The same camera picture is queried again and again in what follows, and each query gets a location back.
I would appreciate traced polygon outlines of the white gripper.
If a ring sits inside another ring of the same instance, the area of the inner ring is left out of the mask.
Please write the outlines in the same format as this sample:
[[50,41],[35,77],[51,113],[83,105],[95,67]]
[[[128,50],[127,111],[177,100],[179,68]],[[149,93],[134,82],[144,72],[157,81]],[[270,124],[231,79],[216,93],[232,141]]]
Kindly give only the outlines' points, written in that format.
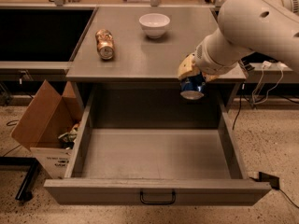
[[178,79],[183,80],[197,74],[197,68],[204,74],[206,82],[229,73],[236,63],[252,53],[252,50],[240,47],[227,40],[217,29],[208,35],[196,47],[194,54],[188,55],[178,67]]

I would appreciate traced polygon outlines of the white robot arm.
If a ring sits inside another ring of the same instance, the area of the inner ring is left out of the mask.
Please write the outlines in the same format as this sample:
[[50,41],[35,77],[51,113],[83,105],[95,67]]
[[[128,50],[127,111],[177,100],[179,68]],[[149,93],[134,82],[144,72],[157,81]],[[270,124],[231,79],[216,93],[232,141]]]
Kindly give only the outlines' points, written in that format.
[[178,79],[203,74],[207,80],[229,73],[258,52],[299,72],[299,0],[226,0],[218,29],[178,67]]

